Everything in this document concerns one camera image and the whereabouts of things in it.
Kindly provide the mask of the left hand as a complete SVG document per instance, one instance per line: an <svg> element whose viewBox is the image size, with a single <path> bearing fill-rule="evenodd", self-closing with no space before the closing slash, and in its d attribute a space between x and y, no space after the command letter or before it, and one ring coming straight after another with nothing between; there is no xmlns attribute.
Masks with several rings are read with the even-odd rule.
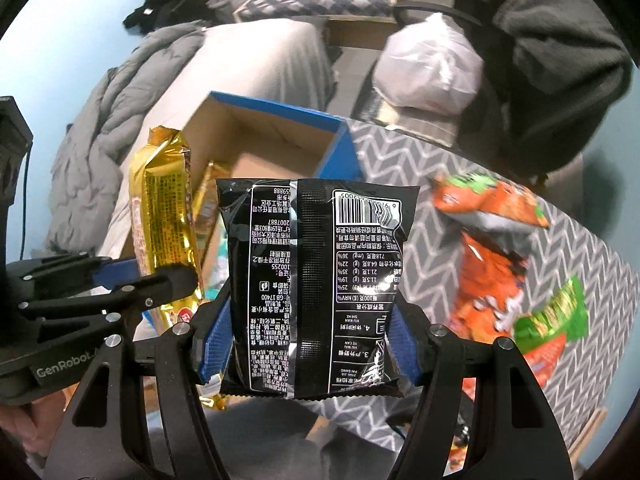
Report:
<svg viewBox="0 0 640 480"><path fill-rule="evenodd" d="M63 391L48 394L25 406L1 407L1 428L22 442L29 453L47 457L66 407Z"/></svg>

